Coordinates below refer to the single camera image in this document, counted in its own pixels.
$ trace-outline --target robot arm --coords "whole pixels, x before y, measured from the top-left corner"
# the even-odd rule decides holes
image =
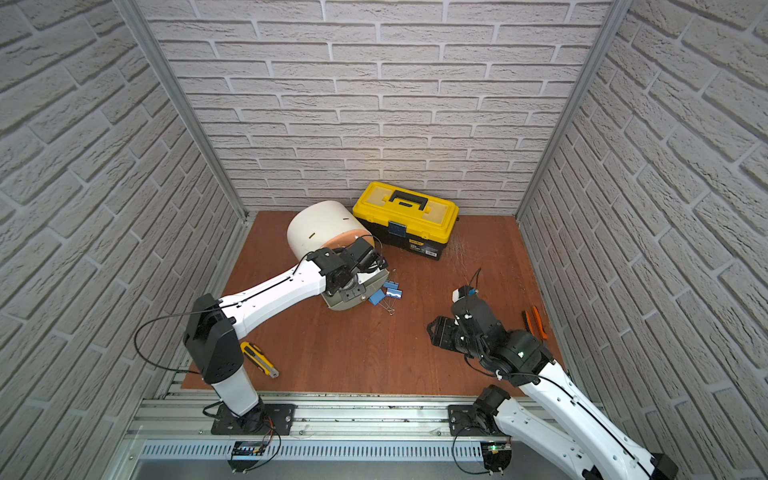
[[[218,300],[210,294],[197,299],[192,309],[197,313],[187,323],[184,345],[205,383],[213,386],[229,411],[258,423],[262,403],[243,367],[239,340],[311,296],[338,296],[347,307],[356,305],[366,298],[367,290],[381,287],[386,267],[384,257],[362,237],[346,248],[320,248],[285,273],[248,290]]]
[[[432,344],[477,358],[546,409],[568,433],[525,411],[504,390],[490,386],[475,401],[475,423],[488,434],[522,440],[574,480],[672,479],[677,466],[632,441],[589,401],[532,334],[506,331],[487,303],[465,286],[454,292],[453,318],[428,327]]]

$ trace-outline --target white cylinder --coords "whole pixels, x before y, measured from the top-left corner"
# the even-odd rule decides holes
[[[288,226],[288,244],[296,259],[322,247],[339,248],[371,233],[334,200],[326,200],[301,210]],[[367,237],[373,245],[373,238]]]

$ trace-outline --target metal rail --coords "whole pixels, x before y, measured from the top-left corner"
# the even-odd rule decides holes
[[[149,26],[149,22],[144,17],[138,4],[135,0],[114,0],[114,3],[118,7],[118,10],[123,15],[125,24],[134,34],[136,42],[144,51],[144,55],[147,57],[147,62],[154,69],[154,73],[157,75],[157,79],[160,84],[165,88],[170,102],[174,104],[174,107],[179,113],[179,118],[184,122],[192,139],[200,152],[203,155],[211,173],[219,183],[221,190],[230,202],[230,205],[235,210],[237,217],[240,221],[246,221],[248,217],[248,210],[245,208],[243,201],[237,194],[232,180],[230,180],[227,172],[224,170],[219,156],[216,154],[214,145],[210,142],[210,138],[205,133],[203,125],[200,124],[200,120],[197,118],[192,105],[184,93],[184,89],[181,87],[179,79],[176,77],[173,68],[170,66],[170,62],[163,54],[160,47],[160,43],[154,37],[152,30]]]
[[[560,113],[558,122],[555,124],[554,130],[552,131],[552,136],[549,137],[547,147],[541,155],[541,160],[538,162],[536,170],[534,170],[531,182],[528,183],[528,187],[525,189],[525,194],[523,195],[522,200],[520,200],[518,211],[515,212],[515,218],[518,220],[523,217],[525,210],[528,208],[531,200],[533,200],[533,196],[536,195],[538,185],[541,183],[544,173],[546,173],[549,165],[552,163],[558,145],[562,142],[563,138],[565,138],[565,132],[568,131],[574,118],[576,118],[579,105],[581,105],[581,100],[584,99],[590,85],[592,85],[594,76],[598,73],[600,64],[608,53],[608,49],[611,47],[611,43],[613,42],[616,32],[618,31],[621,22],[624,20],[624,16],[627,14],[630,5],[632,5],[632,0],[614,0],[611,7],[606,12],[603,25],[600,27],[598,36],[596,37],[592,48],[590,48],[587,58],[584,60],[584,65],[581,67],[581,71],[576,78],[574,89],[571,91],[571,95],[565,102],[563,111]]]

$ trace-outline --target yellow utility knife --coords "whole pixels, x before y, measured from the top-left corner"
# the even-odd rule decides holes
[[[274,365],[266,359],[259,347],[255,346],[251,342],[242,342],[240,349],[243,350],[243,355],[249,358],[251,362],[255,363],[259,370],[264,372],[264,375],[276,379],[280,372],[277,371]]]

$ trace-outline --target yellow toolbox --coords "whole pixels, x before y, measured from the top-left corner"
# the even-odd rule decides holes
[[[371,183],[352,210],[383,243],[439,260],[458,218],[451,201],[380,182]]]

